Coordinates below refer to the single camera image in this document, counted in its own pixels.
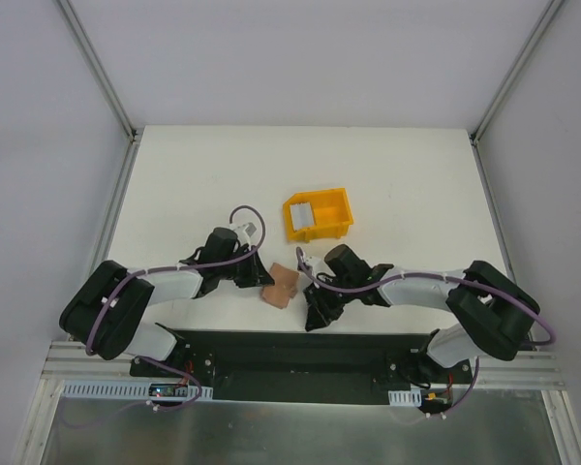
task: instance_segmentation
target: yellow bin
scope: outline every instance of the yellow bin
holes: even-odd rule
[[[297,193],[284,202],[282,210],[288,240],[339,239],[352,225],[344,188]]]

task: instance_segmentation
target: gray wall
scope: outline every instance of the gray wall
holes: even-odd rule
[[[520,282],[558,330],[581,426],[581,0],[571,0],[481,141]]]
[[[126,139],[49,0],[0,2],[0,464],[80,285]]]
[[[547,0],[74,0],[144,124],[472,129]]]

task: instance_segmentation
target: enclosure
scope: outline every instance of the enclosure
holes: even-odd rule
[[[86,421],[125,402],[68,398],[70,383],[138,380],[129,357],[87,357],[58,327],[102,260],[172,263],[247,202],[269,222],[266,259],[291,266],[282,204],[312,187],[347,189],[345,240],[370,264],[487,260],[537,299],[557,343],[481,357],[448,423],[203,400],[57,434],[56,412]],[[300,331],[301,315],[227,288],[147,312],[272,333]],[[332,333],[451,322],[368,307]],[[0,463],[523,457],[581,463],[581,0],[0,2]]]

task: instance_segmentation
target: metal post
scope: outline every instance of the metal post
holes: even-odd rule
[[[566,391],[542,393],[546,413],[562,463],[581,465],[581,434]]]
[[[125,158],[123,159],[118,178],[116,179],[116,184],[114,184],[114,189],[112,190],[111,198],[107,205],[104,223],[101,232],[99,233],[99,237],[97,238],[97,242],[95,243],[93,258],[88,269],[88,274],[91,274],[95,268],[106,259],[107,253],[109,252],[109,246],[114,236],[114,231],[116,230],[116,224],[118,223],[118,215],[121,206],[123,205],[123,201],[125,200],[129,178],[132,174],[134,163],[136,162],[136,156],[138,155],[140,139],[141,132],[137,131],[134,140],[130,142],[127,152],[125,153]]]
[[[502,252],[502,258],[505,263],[505,273],[507,277],[513,282],[516,282],[516,277],[514,276],[514,268],[512,266],[512,261],[510,255],[505,246],[504,228],[502,227],[502,220],[500,216],[499,209],[497,208],[497,203],[495,202],[495,196],[491,185],[486,175],[486,170],[482,164],[482,158],[478,151],[477,146],[472,144],[472,151],[474,152],[475,164],[477,165],[477,172],[480,176],[480,182],[482,183],[482,188],[484,189],[484,197],[486,197],[486,202],[488,203],[488,209],[491,213],[491,219],[493,220],[493,228],[495,229],[495,234],[497,235],[497,242],[500,246],[500,251]]]
[[[88,65],[93,77],[99,84],[99,87],[106,97],[109,106],[111,107],[116,119],[123,127],[125,134],[130,140],[133,140],[135,135],[135,128],[132,124],[127,112],[123,108],[120,100],[118,99],[118,95],[116,94],[116,90],[114,89],[112,83],[109,81],[109,77],[107,77],[106,70],[104,70],[103,65],[93,48],[92,43],[86,31],[84,30],[84,26],[82,25],[79,17],[77,17],[76,10],[72,5],[70,0],[54,0],[58,10],[60,11],[61,15],[64,17],[69,29],[74,35],[74,40],[76,41],[77,47],[79,51],[81,51],[86,64]]]
[[[502,103],[504,102],[505,98],[510,93],[513,85],[516,83],[517,79],[521,76],[522,72],[525,69],[525,66],[529,63],[530,59],[534,55],[535,50],[537,49],[538,44],[542,41],[546,32],[549,29],[549,26],[553,23],[557,14],[562,9],[562,6],[566,3],[567,0],[551,0],[545,7],[542,15],[538,19],[537,23],[532,30],[532,33],[528,37],[527,41],[521,48],[521,51],[517,55],[514,63],[505,74],[505,78],[499,86],[495,97],[491,101],[491,105],[486,110],[482,119],[480,120],[477,128],[472,134],[472,141],[474,145],[477,145],[484,133],[486,133],[486,129],[488,128],[489,124],[495,117],[497,110],[501,107]]]
[[[64,382],[58,378],[41,378],[39,381],[23,436],[17,444],[15,464],[39,465],[41,463],[63,386]]]
[[[132,358],[120,355],[106,361],[99,356],[88,356],[80,342],[54,342],[49,348],[41,378],[132,383],[160,381],[130,377]],[[477,381],[479,389],[566,389],[556,357],[551,353],[521,351],[513,361],[482,356],[480,365],[482,369]]]

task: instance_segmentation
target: white tabletop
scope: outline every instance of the white tabletop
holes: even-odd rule
[[[340,241],[300,244],[324,255],[340,242],[369,265],[449,270],[473,260],[504,270],[468,135],[463,130],[148,126],[109,257],[127,267],[175,264],[203,245],[229,212],[248,203],[267,223],[260,257],[295,268],[282,204],[296,192],[345,187],[354,225]],[[237,221],[254,221],[249,212]],[[300,288],[308,284],[305,277]],[[147,310],[175,328],[303,331],[299,293],[279,310],[259,289],[223,282],[196,300]],[[423,333],[455,319],[439,310],[347,305],[322,332]]]

